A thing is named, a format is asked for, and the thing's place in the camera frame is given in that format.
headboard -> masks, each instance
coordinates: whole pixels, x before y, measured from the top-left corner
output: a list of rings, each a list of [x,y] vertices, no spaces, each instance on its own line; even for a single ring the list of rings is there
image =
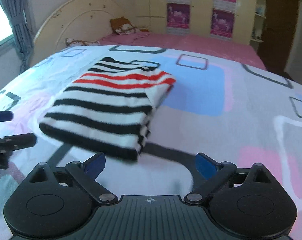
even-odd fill
[[[95,41],[111,34],[110,19],[121,16],[124,10],[113,0],[70,0],[37,32],[30,66],[64,49],[66,38]]]

curtain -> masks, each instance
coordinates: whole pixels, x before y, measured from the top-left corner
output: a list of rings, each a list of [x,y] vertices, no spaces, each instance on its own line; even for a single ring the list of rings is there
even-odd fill
[[[29,68],[29,58],[33,49],[31,32],[25,19],[27,0],[0,0],[0,5],[8,17],[16,44],[16,50],[22,60],[20,72]]]

circular pad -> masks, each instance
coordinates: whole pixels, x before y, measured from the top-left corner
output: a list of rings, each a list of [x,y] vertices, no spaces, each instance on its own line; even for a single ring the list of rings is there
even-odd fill
[[[248,183],[221,190],[209,203],[212,219],[239,238],[273,239],[290,231],[296,218],[294,202],[279,187]]]
[[[16,234],[47,239],[76,231],[87,222],[91,209],[91,199],[82,191],[53,184],[34,190],[16,190],[3,212]]]
[[[273,201],[259,195],[248,195],[238,200],[238,209],[244,214],[254,217],[262,217],[274,210]]]
[[[44,194],[33,197],[27,202],[27,209],[35,215],[48,216],[60,211],[64,207],[61,197]]]

bedsheet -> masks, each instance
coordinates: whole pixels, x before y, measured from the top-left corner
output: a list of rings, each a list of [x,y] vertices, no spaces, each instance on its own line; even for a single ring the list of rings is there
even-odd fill
[[[4,204],[37,163],[64,166],[93,155],[45,136],[39,121],[57,95],[103,57],[157,66],[177,81],[155,113],[137,163],[107,158],[100,184],[118,197],[183,197],[203,182],[194,166],[198,152],[238,167],[263,163],[294,200],[298,216],[290,236],[302,240],[302,85],[209,55],[119,45],[58,52],[0,91],[0,111],[14,113],[11,122],[0,123],[0,137],[33,132],[38,138],[34,147],[14,152],[9,168],[0,170],[0,240],[11,236]]]
[[[140,32],[128,35],[111,34],[99,42],[102,45],[149,46],[197,52],[266,70],[262,60],[251,46],[215,38]]]

folded shirt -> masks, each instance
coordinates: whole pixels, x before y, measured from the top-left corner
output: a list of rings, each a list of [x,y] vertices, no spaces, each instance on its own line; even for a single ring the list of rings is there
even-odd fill
[[[136,160],[148,124],[174,82],[156,67],[106,57],[58,96],[40,129],[65,143]]]

